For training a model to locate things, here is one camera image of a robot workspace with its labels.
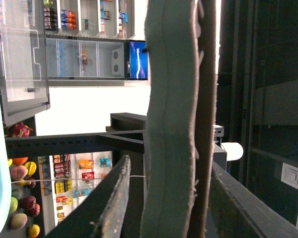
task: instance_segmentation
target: fruit display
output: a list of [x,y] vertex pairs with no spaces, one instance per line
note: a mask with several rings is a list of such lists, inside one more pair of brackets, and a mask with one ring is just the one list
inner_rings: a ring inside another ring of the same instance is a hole
[[18,186],[27,186],[27,185],[30,185],[31,182],[26,181],[25,179],[20,179],[19,182],[16,182],[15,184],[18,185]]
[[26,215],[29,217],[37,217],[40,214],[40,205],[39,204],[34,204],[34,207],[24,211]]
[[28,222],[28,217],[24,213],[15,214],[12,217],[10,227],[12,230],[18,230],[25,226]]
[[20,181],[20,180],[23,179],[27,174],[28,174],[28,169],[27,169],[25,166],[23,166],[23,165],[19,165],[19,166],[13,167],[13,168],[10,170],[11,178],[12,178],[14,181]]
[[29,217],[36,217],[40,213],[40,205],[36,203],[34,196],[27,196],[21,199],[20,207],[24,209],[24,213]]
[[40,227],[34,224],[29,228],[28,234],[31,238],[36,238],[40,234]]
[[15,212],[17,208],[18,208],[18,200],[15,197],[11,197],[9,214]]
[[24,210],[29,210],[36,204],[36,198],[34,196],[27,196],[20,200],[20,207]]
[[21,158],[12,158],[9,160],[12,160],[12,163],[14,165],[23,165],[28,159],[29,157],[21,157]]
[[31,177],[36,171],[36,164],[34,162],[26,162],[24,166],[28,169],[28,176]]
[[20,200],[23,196],[23,191],[20,188],[14,189],[11,192],[11,196],[15,197],[17,200]]
[[22,122],[17,123],[8,130],[8,137],[27,137],[32,129]]
[[34,178],[29,178],[29,182],[31,182],[31,184],[27,185],[28,188],[34,188],[36,185],[36,181],[34,181]]
[[[7,132],[7,137],[25,137],[29,136],[30,129],[22,122],[10,127]],[[35,178],[31,176],[36,172],[36,163],[28,161],[29,157],[9,158],[8,166],[10,167],[10,177],[13,181],[11,191],[11,202],[9,207],[9,216],[7,227],[11,230],[19,230],[19,232],[28,232],[31,238],[38,237],[40,227],[38,225],[30,225],[33,222],[28,222],[31,217],[36,217],[40,213],[40,205],[36,203],[34,196],[26,196],[31,194],[30,190],[35,187]]]

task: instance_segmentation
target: yellow package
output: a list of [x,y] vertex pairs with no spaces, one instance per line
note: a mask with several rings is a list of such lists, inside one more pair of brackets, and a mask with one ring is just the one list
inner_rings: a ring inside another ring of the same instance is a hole
[[94,167],[94,161],[92,160],[80,160],[78,162],[78,168],[80,170],[90,170]]

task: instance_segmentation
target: glass refrigerator door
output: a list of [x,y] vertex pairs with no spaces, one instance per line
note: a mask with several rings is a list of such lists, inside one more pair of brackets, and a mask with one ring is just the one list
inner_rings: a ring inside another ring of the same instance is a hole
[[0,94],[6,125],[49,107],[42,1],[0,0]]

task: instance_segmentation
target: orange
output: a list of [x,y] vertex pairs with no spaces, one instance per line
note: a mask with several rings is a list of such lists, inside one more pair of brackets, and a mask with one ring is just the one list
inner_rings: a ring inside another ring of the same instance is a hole
[[12,163],[14,165],[23,165],[29,157],[22,157],[22,158],[13,158]]

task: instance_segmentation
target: blue package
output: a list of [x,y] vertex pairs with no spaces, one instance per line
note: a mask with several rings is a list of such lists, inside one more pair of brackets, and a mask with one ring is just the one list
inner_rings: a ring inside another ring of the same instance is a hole
[[112,167],[111,159],[109,159],[109,158],[100,159],[99,162],[100,162],[99,166],[101,168],[103,168],[103,167]]
[[128,13],[120,13],[119,18],[122,19],[123,22],[128,22]]
[[88,195],[91,194],[92,191],[93,191],[92,189],[85,189],[85,190],[82,190],[80,192],[75,191],[73,197],[77,198],[77,197],[82,197],[82,196],[88,196]]
[[103,0],[100,1],[100,10],[103,11],[105,9],[105,3]]

